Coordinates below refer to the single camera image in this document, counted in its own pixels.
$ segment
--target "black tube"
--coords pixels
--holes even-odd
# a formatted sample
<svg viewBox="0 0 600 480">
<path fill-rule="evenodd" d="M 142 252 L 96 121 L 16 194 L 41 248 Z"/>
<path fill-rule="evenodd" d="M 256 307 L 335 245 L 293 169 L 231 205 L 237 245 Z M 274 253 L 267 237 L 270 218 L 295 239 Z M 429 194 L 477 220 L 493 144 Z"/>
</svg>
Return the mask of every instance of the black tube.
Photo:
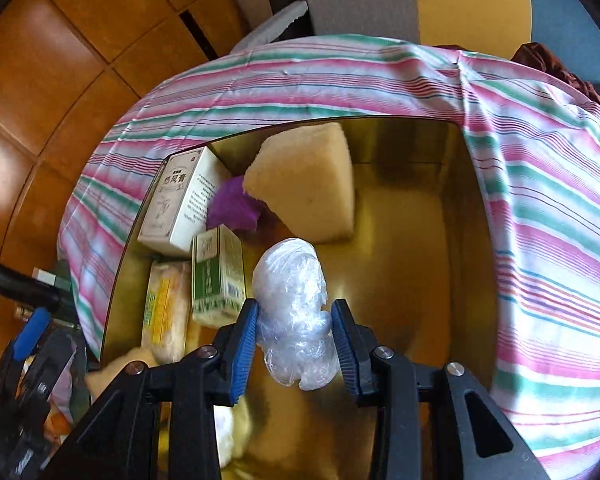
<svg viewBox="0 0 600 480">
<path fill-rule="evenodd" d="M 0 295 L 32 307 L 43 306 L 52 314 L 61 306 L 73 307 L 73 298 L 67 291 L 0 264 Z"/>
</svg>

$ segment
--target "clear plastic wrap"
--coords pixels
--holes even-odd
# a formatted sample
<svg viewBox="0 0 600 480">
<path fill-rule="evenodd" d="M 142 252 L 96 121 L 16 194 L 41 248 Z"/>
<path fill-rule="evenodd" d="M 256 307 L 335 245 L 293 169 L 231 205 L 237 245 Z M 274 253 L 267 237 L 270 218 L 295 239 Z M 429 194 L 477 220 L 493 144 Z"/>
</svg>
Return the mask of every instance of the clear plastic wrap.
<svg viewBox="0 0 600 480">
<path fill-rule="evenodd" d="M 260 304 L 257 342 L 271 376 L 285 386 L 299 380 L 301 390 L 328 384 L 339 364 L 314 247 L 300 238 L 274 245 L 253 270 L 252 286 Z"/>
</svg>

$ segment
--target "white medicine box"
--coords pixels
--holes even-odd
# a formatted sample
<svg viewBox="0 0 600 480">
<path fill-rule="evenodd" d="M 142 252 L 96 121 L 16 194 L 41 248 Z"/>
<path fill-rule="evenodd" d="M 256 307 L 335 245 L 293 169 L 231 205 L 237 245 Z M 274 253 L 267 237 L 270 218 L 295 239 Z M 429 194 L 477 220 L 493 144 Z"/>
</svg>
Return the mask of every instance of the white medicine box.
<svg viewBox="0 0 600 480">
<path fill-rule="evenodd" d="M 231 178 L 206 146 L 173 155 L 147 209 L 138 241 L 166 256 L 189 256 L 193 237 L 206 231 L 206 212 Z"/>
</svg>

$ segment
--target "brown cloth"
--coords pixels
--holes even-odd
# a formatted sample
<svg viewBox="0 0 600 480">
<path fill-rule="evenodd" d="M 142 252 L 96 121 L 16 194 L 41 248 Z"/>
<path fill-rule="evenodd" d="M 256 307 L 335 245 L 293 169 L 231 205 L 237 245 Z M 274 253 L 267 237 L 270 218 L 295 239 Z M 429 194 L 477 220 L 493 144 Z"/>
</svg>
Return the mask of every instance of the brown cloth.
<svg viewBox="0 0 600 480">
<path fill-rule="evenodd" d="M 594 90 L 593 85 L 569 72 L 560 59 L 542 43 L 521 45 L 511 60 L 557 77 L 600 105 L 600 95 Z"/>
</svg>

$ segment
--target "foam block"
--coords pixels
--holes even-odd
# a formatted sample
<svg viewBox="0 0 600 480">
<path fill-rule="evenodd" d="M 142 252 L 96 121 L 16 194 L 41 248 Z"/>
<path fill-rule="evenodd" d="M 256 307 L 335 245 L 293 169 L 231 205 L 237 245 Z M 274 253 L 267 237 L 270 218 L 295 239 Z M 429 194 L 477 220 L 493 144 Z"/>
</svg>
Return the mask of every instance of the foam block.
<svg viewBox="0 0 600 480">
<path fill-rule="evenodd" d="M 308 242 L 353 234 L 353 168 L 338 123 L 301 126 L 266 139 L 243 187 Z"/>
<path fill-rule="evenodd" d="M 149 368 L 158 365 L 149 349 L 141 347 L 133 348 L 127 354 L 113 359 L 102 370 L 90 372 L 85 376 L 84 382 L 91 393 L 91 400 L 96 400 L 106 387 L 109 386 L 109 383 L 116 378 L 116 375 L 131 361 L 144 361 L 149 365 Z"/>
</svg>

